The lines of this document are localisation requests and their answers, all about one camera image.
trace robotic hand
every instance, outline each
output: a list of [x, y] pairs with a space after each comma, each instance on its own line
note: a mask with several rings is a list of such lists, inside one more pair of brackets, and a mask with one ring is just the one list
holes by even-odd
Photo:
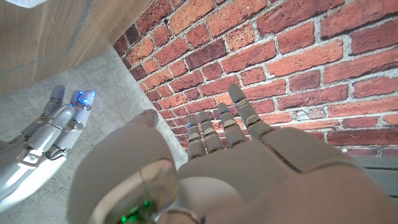
[[12, 141], [0, 141], [0, 212], [41, 188], [83, 131], [95, 92], [75, 91], [70, 104], [62, 105], [64, 92], [56, 86], [39, 118]]
[[301, 130], [273, 129], [237, 85], [228, 91], [251, 141], [219, 104], [229, 149], [201, 112], [188, 120], [188, 162], [177, 171], [157, 112], [144, 111], [84, 158], [69, 222], [397, 223], [393, 201], [354, 160]]

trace blue led light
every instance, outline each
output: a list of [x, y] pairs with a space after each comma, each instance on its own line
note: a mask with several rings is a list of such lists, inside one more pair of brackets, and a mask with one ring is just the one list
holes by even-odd
[[95, 91], [94, 90], [91, 91], [91, 92], [90, 91], [86, 92], [86, 93], [82, 92], [82, 94], [78, 98], [78, 101], [80, 103], [83, 103], [84, 105], [92, 104], [92, 102], [94, 101], [94, 97], [95, 97]]

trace gray floor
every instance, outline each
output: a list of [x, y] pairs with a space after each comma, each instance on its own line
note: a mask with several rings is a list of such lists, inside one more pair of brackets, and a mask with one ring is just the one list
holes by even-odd
[[[74, 90], [94, 89], [97, 92], [87, 127], [62, 169], [33, 196], [0, 214], [0, 223], [66, 223], [69, 188], [80, 161], [111, 131], [141, 111], [154, 108], [111, 49], [84, 65], [0, 98], [0, 139], [11, 140], [36, 119], [55, 85], [65, 85], [66, 102]], [[186, 162], [185, 151], [161, 117], [157, 129], [169, 144], [177, 167]]]

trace red brick wall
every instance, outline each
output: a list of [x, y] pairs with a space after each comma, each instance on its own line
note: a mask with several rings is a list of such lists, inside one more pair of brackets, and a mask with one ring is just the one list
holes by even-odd
[[216, 106], [238, 115], [238, 83], [273, 126], [398, 156], [397, 13], [392, 0], [156, 0], [114, 48], [184, 147], [201, 110], [223, 138]]

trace wooden wall panel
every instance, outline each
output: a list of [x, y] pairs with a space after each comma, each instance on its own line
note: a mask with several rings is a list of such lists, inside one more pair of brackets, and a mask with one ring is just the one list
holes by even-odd
[[0, 2], [0, 96], [105, 53], [150, 0]]

